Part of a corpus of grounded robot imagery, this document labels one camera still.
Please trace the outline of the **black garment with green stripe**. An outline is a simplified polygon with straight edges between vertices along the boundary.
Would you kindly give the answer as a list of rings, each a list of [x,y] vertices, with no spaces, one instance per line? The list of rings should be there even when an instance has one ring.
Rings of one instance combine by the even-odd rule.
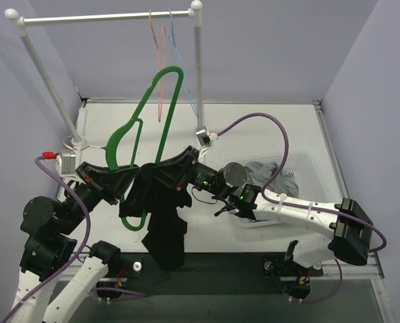
[[[184,188],[168,188],[155,177],[154,164],[140,167],[127,198],[119,206],[119,217],[150,215],[147,234],[142,239],[150,256],[165,271],[180,268],[185,261],[187,222],[177,209],[192,206],[192,198]]]

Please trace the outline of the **copper wire hanger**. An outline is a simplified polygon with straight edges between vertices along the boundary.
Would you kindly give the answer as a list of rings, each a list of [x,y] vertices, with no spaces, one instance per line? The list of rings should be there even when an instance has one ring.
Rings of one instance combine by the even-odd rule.
[[[70,149],[72,151],[84,151],[86,149],[103,149],[103,150],[105,150],[105,147],[88,144],[86,139],[83,137],[81,137],[78,141],[76,141],[72,137],[72,135],[67,135],[62,140],[62,143],[67,149]]]

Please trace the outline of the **light blue wire hanger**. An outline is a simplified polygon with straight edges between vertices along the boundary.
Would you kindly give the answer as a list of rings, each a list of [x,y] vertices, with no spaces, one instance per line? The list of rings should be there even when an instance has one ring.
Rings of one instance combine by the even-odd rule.
[[[179,51],[179,49],[177,47],[177,43],[176,43],[176,36],[175,36],[175,32],[174,32],[174,18],[173,18],[172,10],[170,8],[168,8],[168,13],[170,16],[170,31],[167,35],[167,39],[172,47],[172,50],[176,53],[178,66],[182,69],[183,72],[185,72],[185,67],[184,67],[184,64],[182,61],[182,57],[180,55],[180,51]],[[194,103],[193,95],[191,93],[191,89],[190,89],[189,84],[187,83],[186,79],[184,79],[182,86],[183,86],[184,93],[189,101],[190,107],[195,115],[195,118],[198,118],[199,113],[197,111],[196,103]]]

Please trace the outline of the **green velvet hanger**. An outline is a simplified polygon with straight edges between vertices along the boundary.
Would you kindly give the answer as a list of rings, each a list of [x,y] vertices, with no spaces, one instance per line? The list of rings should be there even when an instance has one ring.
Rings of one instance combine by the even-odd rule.
[[[158,108],[164,113],[160,116],[153,114],[149,98],[165,77],[174,82],[174,87],[170,101]],[[191,142],[193,118],[188,115],[188,104],[178,103],[183,79],[180,67],[166,67],[152,79],[139,103],[111,105],[108,112],[112,126],[104,146],[105,162],[110,170],[135,164],[158,164]]]

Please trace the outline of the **pink wire hanger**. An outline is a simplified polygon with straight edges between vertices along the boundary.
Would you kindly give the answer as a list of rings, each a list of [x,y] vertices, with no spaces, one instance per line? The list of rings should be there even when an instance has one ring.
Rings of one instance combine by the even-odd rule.
[[[152,31],[152,37],[156,47],[156,58],[157,58],[157,72],[161,71],[166,67],[166,55],[167,55],[167,45],[166,45],[166,27],[162,25],[159,35],[155,33],[154,25],[152,21],[152,11],[149,11],[149,26]],[[158,87],[158,122],[162,121],[162,109],[164,101],[164,80],[160,80],[157,83]]]

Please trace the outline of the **blue white striped tank top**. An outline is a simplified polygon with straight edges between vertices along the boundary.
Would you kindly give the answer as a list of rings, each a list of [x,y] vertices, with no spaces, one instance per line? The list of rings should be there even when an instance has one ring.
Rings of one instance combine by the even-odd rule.
[[[274,175],[277,168],[275,164],[264,165],[263,168],[248,168],[247,171],[247,183],[253,184],[255,186],[264,187],[264,184]],[[289,197],[298,198],[299,197],[299,187],[293,176],[293,173],[283,171],[278,174],[268,186],[267,189],[276,193],[285,193]]]

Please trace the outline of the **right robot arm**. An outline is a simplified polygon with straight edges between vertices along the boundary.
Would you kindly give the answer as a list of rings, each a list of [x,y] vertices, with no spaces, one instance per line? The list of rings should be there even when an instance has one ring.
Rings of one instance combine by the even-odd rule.
[[[231,162],[214,170],[199,162],[199,151],[187,147],[182,153],[154,166],[154,179],[179,194],[191,184],[223,201],[223,212],[239,218],[272,221],[316,232],[316,239],[294,240],[283,258],[285,270],[297,275],[305,268],[337,259],[354,266],[368,262],[373,223],[354,199],[318,203],[291,198],[248,184],[243,165]]]

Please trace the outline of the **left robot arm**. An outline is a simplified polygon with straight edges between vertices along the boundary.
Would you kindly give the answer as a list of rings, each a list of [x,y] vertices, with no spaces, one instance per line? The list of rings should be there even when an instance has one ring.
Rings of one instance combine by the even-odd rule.
[[[120,248],[96,242],[77,275],[54,302],[49,301],[61,274],[88,243],[90,213],[102,201],[118,204],[140,168],[111,170],[84,162],[75,171],[79,183],[72,186],[42,161],[40,156],[35,163],[65,189],[67,196],[64,201],[37,196],[24,207],[20,229],[28,239],[20,261],[18,290],[4,322],[66,322],[101,278],[115,276],[128,267]]]

